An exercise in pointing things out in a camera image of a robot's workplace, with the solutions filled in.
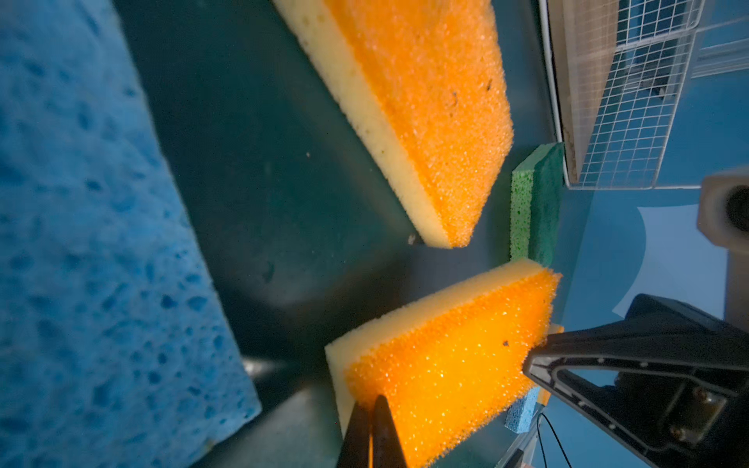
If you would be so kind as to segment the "orange sponge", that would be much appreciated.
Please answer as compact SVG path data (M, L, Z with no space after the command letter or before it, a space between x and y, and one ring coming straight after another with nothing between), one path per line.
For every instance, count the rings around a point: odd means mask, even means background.
M525 396L562 276L523 259L359 326L325 347L341 429L386 397L405 460L428 467Z
M488 1L279 1L276 9L423 242L467 246L513 144Z

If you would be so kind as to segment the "green sponge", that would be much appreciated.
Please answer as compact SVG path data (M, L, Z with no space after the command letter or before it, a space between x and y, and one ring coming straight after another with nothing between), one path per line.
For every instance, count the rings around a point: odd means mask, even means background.
M563 144L538 146L512 172L510 259L552 265L559 229Z

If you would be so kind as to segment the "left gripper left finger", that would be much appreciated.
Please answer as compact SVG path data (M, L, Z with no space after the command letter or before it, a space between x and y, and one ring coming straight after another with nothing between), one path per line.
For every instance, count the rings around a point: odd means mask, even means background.
M372 409L360 404L354 405L335 467L407 467L395 422L384 395L376 397Z

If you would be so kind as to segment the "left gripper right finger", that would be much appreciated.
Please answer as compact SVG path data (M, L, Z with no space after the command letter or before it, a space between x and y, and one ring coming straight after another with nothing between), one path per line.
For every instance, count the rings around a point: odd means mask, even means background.
M624 320L554 333L523 372L651 467L748 464L748 335L639 294Z

